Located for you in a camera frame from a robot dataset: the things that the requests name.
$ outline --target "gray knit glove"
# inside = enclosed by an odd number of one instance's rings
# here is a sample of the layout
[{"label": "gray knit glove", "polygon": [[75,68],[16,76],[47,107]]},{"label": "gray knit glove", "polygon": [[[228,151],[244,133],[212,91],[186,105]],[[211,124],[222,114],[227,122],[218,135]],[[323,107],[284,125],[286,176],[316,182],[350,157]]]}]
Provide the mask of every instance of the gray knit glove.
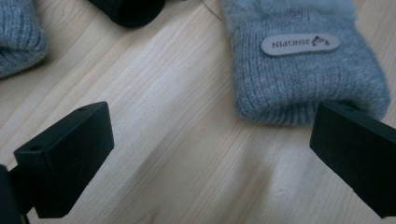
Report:
[{"label": "gray knit glove", "polygon": [[47,44],[31,0],[0,0],[0,77],[44,58]]},{"label": "gray knit glove", "polygon": [[[311,124],[321,101],[349,103],[376,119],[385,116],[388,86],[355,29],[349,0],[222,0],[222,8],[232,37],[234,100],[242,119]],[[338,48],[327,35],[339,40]],[[264,40],[272,41],[267,49],[279,54],[264,52]],[[282,54],[285,50],[295,52]]]}]

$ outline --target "glove label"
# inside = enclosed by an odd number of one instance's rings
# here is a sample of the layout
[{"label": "glove label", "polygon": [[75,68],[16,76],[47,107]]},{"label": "glove label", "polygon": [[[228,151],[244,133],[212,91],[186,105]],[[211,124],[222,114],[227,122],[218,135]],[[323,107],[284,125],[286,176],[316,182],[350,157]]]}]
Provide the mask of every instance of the glove label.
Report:
[{"label": "glove label", "polygon": [[271,35],[262,41],[262,50],[271,56],[331,51],[340,46],[340,40],[327,34]]}]

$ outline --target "light wood table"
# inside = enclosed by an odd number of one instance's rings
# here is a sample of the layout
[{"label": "light wood table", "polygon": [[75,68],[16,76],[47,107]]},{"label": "light wood table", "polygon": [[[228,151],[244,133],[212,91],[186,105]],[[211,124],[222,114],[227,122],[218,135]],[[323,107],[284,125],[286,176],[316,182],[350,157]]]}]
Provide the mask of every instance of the light wood table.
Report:
[{"label": "light wood table", "polygon": [[[355,0],[388,76],[396,127],[396,1]],[[35,223],[396,223],[309,148],[311,127],[239,120],[219,0],[167,1],[129,30],[87,0],[37,0],[47,59],[0,80],[0,163],[74,109],[110,107],[116,146],[62,219]]]}]

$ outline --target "black object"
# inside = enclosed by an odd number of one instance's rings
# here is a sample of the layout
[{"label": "black object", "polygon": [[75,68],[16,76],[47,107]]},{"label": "black object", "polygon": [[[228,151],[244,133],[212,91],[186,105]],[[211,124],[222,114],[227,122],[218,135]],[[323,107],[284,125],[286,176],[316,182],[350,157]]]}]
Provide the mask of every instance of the black object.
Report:
[{"label": "black object", "polygon": [[380,217],[396,216],[396,130],[349,105],[322,103],[310,146]]},{"label": "black object", "polygon": [[28,223],[32,207],[40,218],[67,215],[113,148],[106,102],[67,115],[14,152],[12,171],[0,166],[0,223]]},{"label": "black object", "polygon": [[164,0],[90,0],[116,24],[139,27],[153,21],[163,10]]}]

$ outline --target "screw hole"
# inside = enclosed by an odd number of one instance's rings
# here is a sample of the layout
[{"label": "screw hole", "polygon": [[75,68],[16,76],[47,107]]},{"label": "screw hole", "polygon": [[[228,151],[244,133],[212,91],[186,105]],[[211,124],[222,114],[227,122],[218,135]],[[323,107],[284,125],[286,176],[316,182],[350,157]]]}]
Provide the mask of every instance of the screw hole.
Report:
[{"label": "screw hole", "polygon": [[38,150],[40,150],[42,147],[43,147],[42,145],[37,145],[37,146],[31,147],[30,150],[31,150],[31,151],[38,151]]}]

